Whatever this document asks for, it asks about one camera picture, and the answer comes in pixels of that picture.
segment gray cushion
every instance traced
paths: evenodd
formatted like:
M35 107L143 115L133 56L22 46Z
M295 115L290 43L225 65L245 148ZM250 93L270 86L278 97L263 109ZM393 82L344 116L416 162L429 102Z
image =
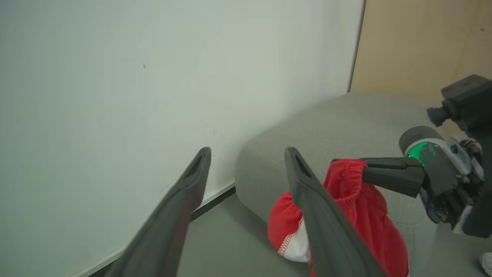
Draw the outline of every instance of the gray cushion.
M249 141L238 156L236 192L241 202L268 221L275 201L288 190L284 149L296 147L318 179L334 158L401 157L400 136L431 126L429 103L371 93L348 93L325 101ZM405 239L412 274L430 254L436 225L420 198L378 188L388 216Z

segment red fabric bag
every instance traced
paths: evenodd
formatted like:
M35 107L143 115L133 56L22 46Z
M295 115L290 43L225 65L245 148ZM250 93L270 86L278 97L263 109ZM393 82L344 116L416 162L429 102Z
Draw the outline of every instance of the red fabric bag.
M374 185L362 182L367 164L339 160L330 165L323 186L343 210L371 253L390 277L408 276L405 241L387 216L386 201ZM300 209L286 192L275 203L268 237L277 252L298 262L311 262L308 235Z

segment white fabric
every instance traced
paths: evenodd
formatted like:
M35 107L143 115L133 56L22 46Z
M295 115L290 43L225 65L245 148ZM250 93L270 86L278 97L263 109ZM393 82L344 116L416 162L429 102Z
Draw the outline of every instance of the white fabric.
M287 244L283 257L294 262L309 262L311 259L311 248L309 247L308 233L304 218L301 219L299 229L292 235L287 236L282 244Z
M480 264L487 275L492 276L492 253L485 253L480 256Z

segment baseboard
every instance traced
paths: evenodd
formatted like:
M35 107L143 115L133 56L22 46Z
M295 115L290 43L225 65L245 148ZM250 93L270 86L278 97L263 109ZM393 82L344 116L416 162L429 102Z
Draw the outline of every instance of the baseboard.
M214 200L215 198L221 196L222 194L224 194L225 192L227 192L228 190L230 190L233 187L234 187L234 183L232 183L232 184L224 187L223 189L221 189L220 191L218 191L214 195L212 195L212 196L208 197L207 199L203 200L202 201L202 204L196 210L202 208L203 206L205 206L206 204L210 203L212 200ZM123 247L118 248L113 253L105 256L104 258L98 260L97 262L95 262L92 265L86 267L85 269L77 272L76 274L72 275L71 277L89 277L89 276L91 276L92 274L98 272L99 270L101 270L105 266L107 266L107 265L111 264L112 262L116 261L121 256L121 254L123 254L123 251L125 249L126 249L126 246L123 246Z
M72 277L89 277L92 274L98 272L105 266L111 264L112 262L116 261L122 254L123 251L126 249L126 246L118 248L116 251L113 253L107 255L106 257L100 259L99 261L93 263L92 265L84 268L83 270L77 272L76 274L72 275Z

